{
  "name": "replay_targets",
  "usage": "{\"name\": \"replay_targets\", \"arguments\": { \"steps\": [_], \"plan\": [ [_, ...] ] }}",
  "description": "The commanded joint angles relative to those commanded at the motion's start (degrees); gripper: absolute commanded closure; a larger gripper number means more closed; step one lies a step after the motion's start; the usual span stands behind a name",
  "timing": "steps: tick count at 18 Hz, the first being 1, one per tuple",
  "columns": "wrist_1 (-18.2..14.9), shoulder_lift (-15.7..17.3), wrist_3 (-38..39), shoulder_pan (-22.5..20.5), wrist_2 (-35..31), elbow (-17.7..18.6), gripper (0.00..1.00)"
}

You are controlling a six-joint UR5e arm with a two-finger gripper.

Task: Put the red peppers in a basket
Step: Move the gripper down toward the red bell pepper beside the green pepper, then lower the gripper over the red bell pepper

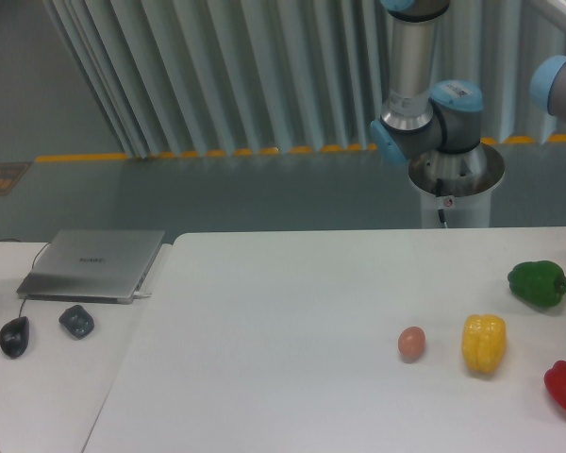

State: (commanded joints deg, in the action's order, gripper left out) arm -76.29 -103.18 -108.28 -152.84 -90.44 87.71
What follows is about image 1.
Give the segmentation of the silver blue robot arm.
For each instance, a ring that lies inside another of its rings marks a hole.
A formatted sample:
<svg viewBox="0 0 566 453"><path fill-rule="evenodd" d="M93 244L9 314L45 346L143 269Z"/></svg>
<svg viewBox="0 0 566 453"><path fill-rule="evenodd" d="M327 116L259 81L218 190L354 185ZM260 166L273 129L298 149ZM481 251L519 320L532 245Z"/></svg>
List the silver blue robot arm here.
<svg viewBox="0 0 566 453"><path fill-rule="evenodd" d="M424 227L487 227L496 145L566 125L566 1L386 1L388 94L371 124L408 169Z"/></svg>

